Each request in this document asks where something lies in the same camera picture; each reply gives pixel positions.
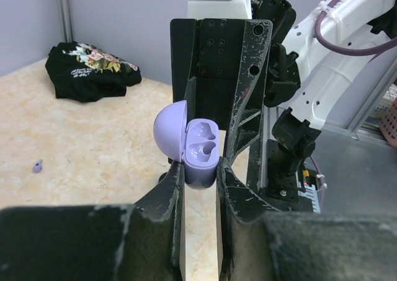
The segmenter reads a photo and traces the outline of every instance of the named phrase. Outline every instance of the black t-shirt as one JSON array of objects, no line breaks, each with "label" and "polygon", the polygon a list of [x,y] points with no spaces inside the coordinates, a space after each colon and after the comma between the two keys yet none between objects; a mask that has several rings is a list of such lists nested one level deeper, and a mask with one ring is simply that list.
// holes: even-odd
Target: black t-shirt
[{"label": "black t-shirt", "polygon": [[139,67],[92,45],[61,42],[45,64],[56,98],[95,102],[125,96],[127,86],[141,82]]}]

